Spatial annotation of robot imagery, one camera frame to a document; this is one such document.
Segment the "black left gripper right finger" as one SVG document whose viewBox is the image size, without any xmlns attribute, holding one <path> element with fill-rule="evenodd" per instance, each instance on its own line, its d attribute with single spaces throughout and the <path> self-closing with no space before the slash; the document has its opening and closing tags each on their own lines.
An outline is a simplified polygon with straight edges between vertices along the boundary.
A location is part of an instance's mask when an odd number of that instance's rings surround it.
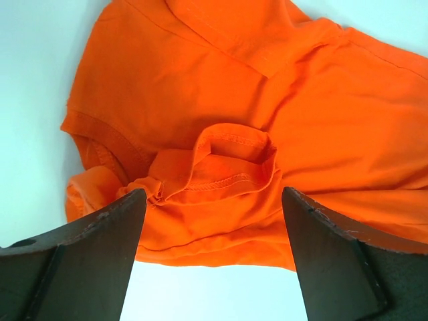
<svg viewBox="0 0 428 321">
<path fill-rule="evenodd" d="M 427 319 L 427 245 L 355 221 L 290 187 L 282 205 L 309 320 Z"/>
</svg>

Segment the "orange t shirt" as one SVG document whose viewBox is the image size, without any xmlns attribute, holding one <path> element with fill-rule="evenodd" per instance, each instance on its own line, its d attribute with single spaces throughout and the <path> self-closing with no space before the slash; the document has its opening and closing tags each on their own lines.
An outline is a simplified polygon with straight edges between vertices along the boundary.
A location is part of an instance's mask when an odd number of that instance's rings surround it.
<svg viewBox="0 0 428 321">
<path fill-rule="evenodd" d="M 61 129 L 75 221 L 144 189 L 136 259 L 295 268 L 282 191 L 427 241 L 427 58 L 291 1 L 112 1 Z"/>
</svg>

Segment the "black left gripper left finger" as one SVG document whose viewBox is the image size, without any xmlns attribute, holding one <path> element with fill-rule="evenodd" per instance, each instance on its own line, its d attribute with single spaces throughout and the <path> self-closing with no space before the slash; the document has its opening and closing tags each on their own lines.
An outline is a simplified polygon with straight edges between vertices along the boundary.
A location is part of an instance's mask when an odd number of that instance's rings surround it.
<svg viewBox="0 0 428 321">
<path fill-rule="evenodd" d="M 119 320 L 145 211 L 137 189 L 1 248 L 1 319 Z"/>
</svg>

